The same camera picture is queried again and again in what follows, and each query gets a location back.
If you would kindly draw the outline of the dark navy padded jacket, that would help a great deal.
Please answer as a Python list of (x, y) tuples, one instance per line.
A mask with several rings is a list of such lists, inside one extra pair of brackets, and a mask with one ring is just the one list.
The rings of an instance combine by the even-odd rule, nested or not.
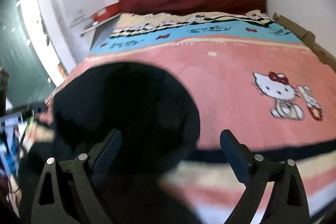
[(88, 153), (112, 130), (116, 157), (94, 192), (113, 223), (198, 223), (164, 192), (158, 179), (185, 159), (200, 136), (199, 112), (184, 86), (163, 69), (139, 63), (94, 67), (53, 98), (55, 138), (35, 143), (19, 169), (19, 216), (30, 223), (33, 199), (48, 158)]

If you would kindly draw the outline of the dark green door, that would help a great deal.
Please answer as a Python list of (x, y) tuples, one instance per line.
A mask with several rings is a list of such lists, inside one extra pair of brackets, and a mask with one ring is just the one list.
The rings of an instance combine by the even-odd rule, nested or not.
[(14, 107), (45, 101), (56, 88), (28, 43), (18, 0), (1, 0), (1, 67), (9, 74), (7, 98)]

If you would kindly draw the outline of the white bedside shelf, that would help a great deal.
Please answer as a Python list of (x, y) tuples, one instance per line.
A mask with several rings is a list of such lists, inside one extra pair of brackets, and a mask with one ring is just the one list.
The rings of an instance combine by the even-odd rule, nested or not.
[(103, 42), (114, 31), (120, 15), (121, 13), (102, 22), (93, 23), (90, 28), (80, 34), (80, 37), (89, 46), (90, 50), (96, 47), (98, 43)]

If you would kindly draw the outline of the red box on shelf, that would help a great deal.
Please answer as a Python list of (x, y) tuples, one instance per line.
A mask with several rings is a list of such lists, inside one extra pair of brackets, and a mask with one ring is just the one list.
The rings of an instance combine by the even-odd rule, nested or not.
[(121, 11), (119, 8), (119, 3), (117, 2), (112, 5), (106, 6), (100, 9), (99, 11), (97, 11), (96, 13), (94, 13), (92, 15), (92, 19), (95, 22), (102, 22), (104, 20), (111, 18), (112, 16), (119, 14), (120, 12)]

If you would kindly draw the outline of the pink Hello Kitty blanket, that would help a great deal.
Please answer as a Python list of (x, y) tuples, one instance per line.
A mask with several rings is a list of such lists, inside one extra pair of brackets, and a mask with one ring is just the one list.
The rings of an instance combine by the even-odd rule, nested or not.
[[(335, 72), (290, 30), (260, 14), (122, 14), (114, 32), (51, 93), (47, 112), (34, 116), (24, 158), (35, 143), (55, 138), (55, 94), (88, 69), (112, 63), (163, 69), (193, 99), (197, 146), (158, 185), (198, 223), (226, 223), (245, 190), (221, 149), (223, 130), (268, 161), (295, 162), (310, 223), (335, 202)], [(19, 206), (19, 174), (17, 183)], [(261, 223), (272, 188), (269, 182), (251, 223)]]

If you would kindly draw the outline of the brown cardboard strip by bed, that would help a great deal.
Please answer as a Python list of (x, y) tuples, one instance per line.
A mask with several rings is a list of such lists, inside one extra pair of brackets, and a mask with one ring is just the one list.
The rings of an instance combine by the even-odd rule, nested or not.
[(278, 15), (276, 12), (272, 18), (277, 24), (285, 27), (295, 34), (295, 36), (297, 36), (318, 57), (321, 63), (328, 65), (334, 72), (336, 72), (335, 56), (315, 42), (315, 34), (290, 19), (282, 15)]

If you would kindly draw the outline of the white wall switch plate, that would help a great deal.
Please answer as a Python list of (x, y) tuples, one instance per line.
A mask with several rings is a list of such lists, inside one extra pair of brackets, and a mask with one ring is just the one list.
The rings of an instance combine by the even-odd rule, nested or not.
[(85, 19), (85, 12), (82, 9), (77, 10), (73, 12), (72, 15), (70, 16), (69, 26), (73, 27), (81, 23), (84, 19)]

